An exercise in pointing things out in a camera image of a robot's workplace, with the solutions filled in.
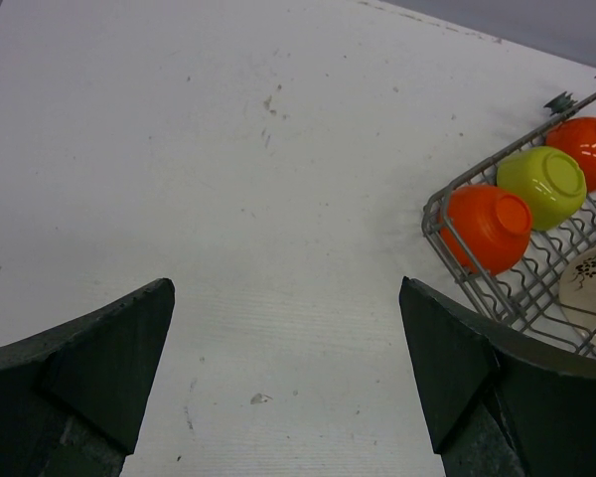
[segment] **plate with floral pattern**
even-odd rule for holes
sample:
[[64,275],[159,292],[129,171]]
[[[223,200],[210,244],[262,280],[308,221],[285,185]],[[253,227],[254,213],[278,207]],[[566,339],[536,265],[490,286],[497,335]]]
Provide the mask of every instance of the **plate with floral pattern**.
[[[596,247],[578,255],[558,283],[558,299],[570,323],[596,330]],[[585,338],[587,332],[576,329]],[[596,334],[591,343],[596,346]]]

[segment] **yellow-green bowl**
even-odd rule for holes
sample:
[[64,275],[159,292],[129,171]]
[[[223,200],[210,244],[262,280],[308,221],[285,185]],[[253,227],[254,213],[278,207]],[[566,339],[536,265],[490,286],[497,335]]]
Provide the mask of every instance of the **yellow-green bowl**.
[[532,228],[546,231],[574,214],[585,201],[585,176],[574,159],[553,147],[513,154],[499,165],[497,186],[521,197]]

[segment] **white table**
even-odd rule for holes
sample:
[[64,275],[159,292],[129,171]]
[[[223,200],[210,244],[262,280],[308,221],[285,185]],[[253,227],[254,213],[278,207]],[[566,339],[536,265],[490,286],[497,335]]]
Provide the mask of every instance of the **white table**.
[[442,476],[421,208],[594,74],[373,0],[4,0],[0,346],[168,276],[124,477]]

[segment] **wire dish rack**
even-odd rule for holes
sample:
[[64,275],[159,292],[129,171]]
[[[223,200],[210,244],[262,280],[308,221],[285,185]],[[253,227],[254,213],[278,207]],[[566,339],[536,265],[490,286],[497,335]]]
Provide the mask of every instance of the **wire dish rack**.
[[[596,92],[576,102],[567,92],[545,107],[552,118],[508,147],[463,173],[430,197],[423,210],[422,231],[477,311],[513,329],[575,354],[596,359],[591,344],[595,326],[570,323],[558,301],[558,281],[570,261],[596,246],[596,192],[587,196],[581,209],[558,228],[546,233],[532,231],[523,258],[511,270],[491,275],[468,249],[453,227],[446,211],[451,194],[468,184],[495,185],[499,163],[509,155],[544,143],[545,134],[578,112],[596,115]],[[440,231],[448,228],[476,267],[471,272],[460,265],[446,246]]]

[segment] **rack wire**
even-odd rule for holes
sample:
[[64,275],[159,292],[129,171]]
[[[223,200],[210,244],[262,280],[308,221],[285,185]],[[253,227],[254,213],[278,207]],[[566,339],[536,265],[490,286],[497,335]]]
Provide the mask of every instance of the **rack wire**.
[[[595,322],[591,327],[580,326],[567,321],[563,305],[558,301],[558,281],[563,270],[578,254],[596,246],[596,192],[588,195],[580,210],[558,228],[544,233],[532,232],[521,261],[496,276],[484,269],[447,216],[453,191],[468,184],[495,185],[498,164],[503,159],[543,144],[551,128],[580,111],[585,114],[596,109],[596,92],[579,102],[564,92],[545,107],[552,111],[548,121],[430,197],[423,210],[422,232],[478,312],[550,345],[596,359],[596,347],[591,343],[596,336],[596,313],[575,309]],[[440,234],[444,228],[470,257],[475,272],[456,260]]]

